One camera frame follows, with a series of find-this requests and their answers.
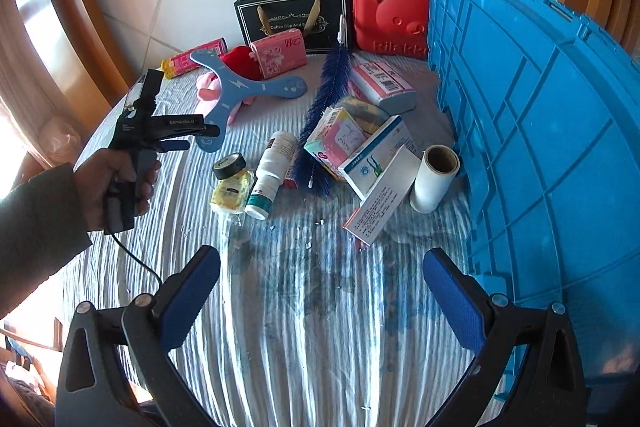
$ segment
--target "red plastic case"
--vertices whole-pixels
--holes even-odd
[[[429,0],[353,0],[358,47],[382,55],[424,58]]]

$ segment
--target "lint roller refill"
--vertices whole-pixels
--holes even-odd
[[[409,198],[416,212],[430,214],[449,190],[460,170],[460,158],[446,145],[432,145],[422,156]]]

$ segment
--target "table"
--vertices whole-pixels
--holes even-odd
[[[422,257],[433,247],[442,247],[466,271],[470,219],[462,180],[428,216],[403,202],[366,248],[342,229],[358,204],[347,185],[328,198],[281,188],[266,221],[211,211],[215,160],[240,151],[255,168],[274,131],[297,134],[322,60],[310,57],[296,70],[309,84],[304,97],[262,97],[243,107],[219,152],[207,154],[193,145],[162,155],[151,211],[122,234],[127,248],[163,280],[181,270],[200,245],[219,250],[220,280],[170,358],[225,427],[422,426],[472,359],[422,278]],[[418,91],[417,108],[402,115],[417,144],[451,144],[449,121],[434,101],[437,76],[418,60],[385,60]],[[203,71],[165,81],[156,114],[193,111],[195,80]],[[108,145],[121,111],[122,102],[79,162]],[[112,238],[94,233],[92,240],[57,275],[66,324],[82,300],[99,309],[117,307],[156,290],[156,282]],[[122,357],[128,377],[138,382],[124,348]],[[484,420],[499,408],[492,401]]]

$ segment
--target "crate lid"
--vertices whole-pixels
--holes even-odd
[[[428,46],[470,186],[470,272],[523,306],[564,302],[588,385],[619,389],[640,362],[638,65],[556,0],[430,0]]]

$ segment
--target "pink box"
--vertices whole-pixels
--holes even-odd
[[[265,78],[306,64],[305,41],[296,28],[252,42],[251,49]]]
[[[305,151],[316,158],[335,179],[343,182],[338,167],[366,142],[360,126],[343,107],[328,108],[306,140]]]

